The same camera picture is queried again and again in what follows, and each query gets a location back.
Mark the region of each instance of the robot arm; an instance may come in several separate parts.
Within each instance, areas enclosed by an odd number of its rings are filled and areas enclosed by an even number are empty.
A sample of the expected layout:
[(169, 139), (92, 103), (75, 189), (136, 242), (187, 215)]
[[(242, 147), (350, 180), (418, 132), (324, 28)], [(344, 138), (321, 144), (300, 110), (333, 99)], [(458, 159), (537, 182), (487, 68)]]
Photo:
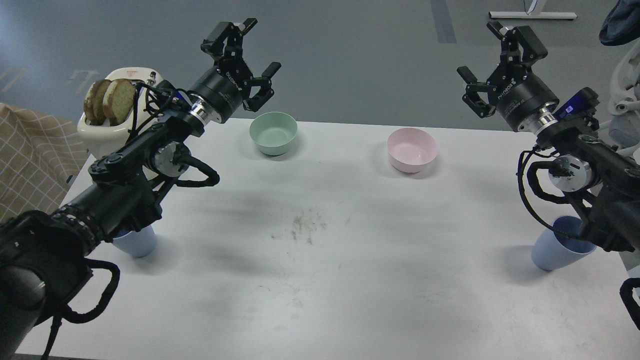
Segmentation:
[[(139, 231), (159, 220), (160, 202), (172, 186), (218, 183), (218, 174), (193, 158), (184, 141), (202, 135), (212, 120), (224, 123), (241, 103), (257, 111), (273, 95), (271, 77), (280, 64), (272, 63), (255, 78), (242, 59), (242, 37), (255, 23), (247, 19), (244, 24), (221, 22), (216, 27), (202, 44), (214, 66), (187, 96), (166, 81), (155, 88), (138, 84), (138, 89), (144, 86), (164, 97), (166, 107), (158, 111), (157, 124), (90, 167), (93, 185), (82, 194), (53, 214), (29, 211), (0, 224), (1, 360), (11, 358), (32, 326), (50, 317), (54, 324), (62, 318), (81, 323), (104, 310), (117, 287), (119, 270), (114, 264), (85, 258), (101, 242), (111, 241), (119, 230)], [(260, 90), (250, 97), (252, 86)], [(180, 180), (189, 166), (207, 179)], [(158, 176), (147, 180), (143, 167)], [(67, 304), (92, 276), (92, 268), (111, 271), (112, 281), (96, 309), (79, 315)], [(52, 327), (45, 357), (56, 331)]]
[[(518, 188), (529, 213), (556, 233), (591, 242), (606, 251), (640, 249), (640, 166), (598, 139), (598, 121), (593, 118), (597, 94), (583, 88), (556, 110), (558, 98), (531, 70), (535, 61), (547, 55), (531, 28), (508, 29), (498, 22), (487, 26), (501, 41), (500, 63), (483, 83), (467, 67), (459, 67), (458, 74), (467, 83), (462, 99), (480, 117), (491, 116), (497, 110), (513, 131), (536, 135), (536, 146), (523, 152), (518, 164)], [(486, 93), (488, 101), (479, 93)], [(582, 219), (577, 236), (547, 224), (526, 199), (525, 169), (531, 156), (541, 156), (538, 151), (545, 149), (553, 149), (553, 153), (543, 157), (555, 159), (532, 163), (526, 172), (527, 180), (539, 198), (571, 204)], [(548, 170), (562, 196), (541, 188), (538, 170), (543, 169)], [(602, 185), (599, 191), (594, 189), (597, 185)], [(625, 281), (620, 295), (640, 329), (640, 307), (632, 298), (635, 287), (640, 287), (638, 279)]]

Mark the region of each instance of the cup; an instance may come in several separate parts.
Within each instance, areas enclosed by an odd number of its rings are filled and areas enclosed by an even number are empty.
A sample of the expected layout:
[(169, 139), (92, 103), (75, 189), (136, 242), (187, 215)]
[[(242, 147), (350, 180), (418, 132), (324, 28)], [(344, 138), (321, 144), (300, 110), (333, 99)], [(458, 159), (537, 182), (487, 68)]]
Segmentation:
[(134, 258), (149, 255), (157, 245), (157, 238), (151, 225), (140, 231), (122, 231), (113, 238), (113, 245)]
[[(582, 221), (577, 217), (562, 216), (554, 227), (570, 234), (579, 234)], [(570, 265), (596, 249), (590, 242), (567, 238), (550, 229), (542, 232), (531, 250), (531, 259), (542, 270), (555, 270)]]

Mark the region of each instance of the beige checkered fabric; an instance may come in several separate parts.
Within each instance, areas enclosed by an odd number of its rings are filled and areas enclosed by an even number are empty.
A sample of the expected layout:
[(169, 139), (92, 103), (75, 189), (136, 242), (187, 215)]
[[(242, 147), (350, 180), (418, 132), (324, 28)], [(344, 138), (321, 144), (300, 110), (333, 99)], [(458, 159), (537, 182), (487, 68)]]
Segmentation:
[(0, 221), (54, 211), (86, 159), (73, 122), (0, 103)]

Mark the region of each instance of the bread slice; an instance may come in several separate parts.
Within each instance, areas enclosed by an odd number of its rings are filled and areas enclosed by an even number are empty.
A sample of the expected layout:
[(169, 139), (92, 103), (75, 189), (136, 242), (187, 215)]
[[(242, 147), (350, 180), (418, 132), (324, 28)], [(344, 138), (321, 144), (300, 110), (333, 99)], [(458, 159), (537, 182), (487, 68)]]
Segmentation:
[(84, 117), (89, 120), (89, 125), (102, 125), (106, 119), (102, 110), (102, 99), (110, 84), (111, 80), (98, 80), (87, 91), (84, 97)]
[(129, 116), (133, 107), (136, 88), (127, 79), (113, 80), (102, 100), (104, 115), (109, 119), (110, 126), (120, 125)]

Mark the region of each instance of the green bowl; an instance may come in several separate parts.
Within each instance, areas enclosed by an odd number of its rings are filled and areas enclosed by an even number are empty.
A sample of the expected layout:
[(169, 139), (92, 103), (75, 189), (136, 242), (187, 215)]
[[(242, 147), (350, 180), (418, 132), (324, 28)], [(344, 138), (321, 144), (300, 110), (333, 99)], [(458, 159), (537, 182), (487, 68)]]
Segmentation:
[(291, 150), (297, 132), (296, 119), (277, 111), (258, 116), (249, 127), (249, 135), (258, 149), (272, 156)]

